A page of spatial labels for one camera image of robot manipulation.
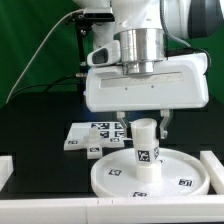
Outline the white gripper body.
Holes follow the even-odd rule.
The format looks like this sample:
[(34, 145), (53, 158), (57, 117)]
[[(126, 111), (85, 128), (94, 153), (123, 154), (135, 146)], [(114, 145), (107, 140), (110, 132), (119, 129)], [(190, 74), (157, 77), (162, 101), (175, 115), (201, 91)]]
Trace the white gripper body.
[(121, 66), (91, 68), (86, 104), (92, 112), (201, 108), (209, 100), (206, 69), (205, 53), (169, 57), (148, 74), (125, 76)]

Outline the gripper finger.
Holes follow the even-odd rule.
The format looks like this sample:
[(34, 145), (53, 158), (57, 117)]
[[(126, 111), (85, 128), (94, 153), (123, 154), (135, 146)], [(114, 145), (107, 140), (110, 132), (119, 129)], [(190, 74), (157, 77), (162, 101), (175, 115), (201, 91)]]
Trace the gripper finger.
[(123, 111), (116, 112), (117, 120), (121, 124), (122, 128), (124, 129), (124, 136), (128, 136), (128, 129), (129, 129), (129, 122), (126, 119), (126, 115)]
[(160, 138), (166, 139), (168, 136), (168, 126), (172, 120), (172, 111), (170, 109), (164, 109), (160, 111), (160, 116), (162, 118), (159, 129), (160, 129)]

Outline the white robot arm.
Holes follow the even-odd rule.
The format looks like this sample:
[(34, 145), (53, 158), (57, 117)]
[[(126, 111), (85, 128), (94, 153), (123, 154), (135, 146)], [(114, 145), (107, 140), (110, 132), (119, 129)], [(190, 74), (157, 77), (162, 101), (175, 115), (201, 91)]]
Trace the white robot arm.
[(73, 0), (93, 24), (94, 51), (87, 57), (86, 104), (92, 112), (158, 110), (166, 127), (174, 109), (208, 102), (209, 54), (186, 45), (168, 51), (168, 38), (213, 34), (224, 23), (224, 0)]

